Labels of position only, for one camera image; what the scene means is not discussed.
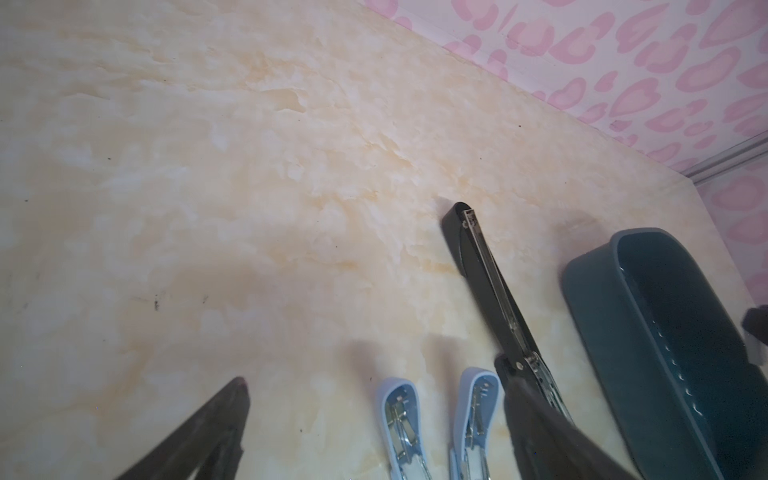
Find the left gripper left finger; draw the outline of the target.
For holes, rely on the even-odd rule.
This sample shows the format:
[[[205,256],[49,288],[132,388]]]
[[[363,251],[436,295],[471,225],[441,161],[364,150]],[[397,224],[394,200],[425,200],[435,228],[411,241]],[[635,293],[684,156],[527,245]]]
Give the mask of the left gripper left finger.
[[[235,377],[122,479],[233,479],[250,409],[247,382]]]

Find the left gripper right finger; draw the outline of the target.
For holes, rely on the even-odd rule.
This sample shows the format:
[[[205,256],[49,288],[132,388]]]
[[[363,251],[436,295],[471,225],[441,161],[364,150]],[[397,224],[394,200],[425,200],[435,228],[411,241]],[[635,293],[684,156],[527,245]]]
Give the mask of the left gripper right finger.
[[[504,410],[523,479],[631,479],[524,380],[505,386]]]

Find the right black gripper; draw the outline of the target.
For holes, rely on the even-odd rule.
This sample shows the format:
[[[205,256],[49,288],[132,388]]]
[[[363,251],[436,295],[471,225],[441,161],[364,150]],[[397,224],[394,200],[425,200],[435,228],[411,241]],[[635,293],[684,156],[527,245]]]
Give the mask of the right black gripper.
[[[748,359],[757,366],[767,364],[767,317],[767,306],[760,305],[748,309],[741,322]]]

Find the light blue mini stapler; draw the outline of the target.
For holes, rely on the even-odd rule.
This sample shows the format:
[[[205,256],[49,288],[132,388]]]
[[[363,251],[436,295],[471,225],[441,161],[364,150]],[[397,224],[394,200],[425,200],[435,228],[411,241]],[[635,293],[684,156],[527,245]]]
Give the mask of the light blue mini stapler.
[[[491,478],[487,443],[501,391],[494,372],[479,367],[463,371],[449,450],[451,479]]]
[[[417,388],[407,379],[384,379],[376,393],[378,419],[393,480],[431,479],[423,446]]]

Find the black stapler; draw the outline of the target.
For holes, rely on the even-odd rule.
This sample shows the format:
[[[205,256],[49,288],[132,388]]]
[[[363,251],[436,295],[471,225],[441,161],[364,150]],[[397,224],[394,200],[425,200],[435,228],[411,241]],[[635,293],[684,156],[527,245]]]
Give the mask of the black stapler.
[[[524,380],[564,418],[572,417],[468,204],[455,203],[441,220],[454,262],[501,349],[495,361],[503,383]]]

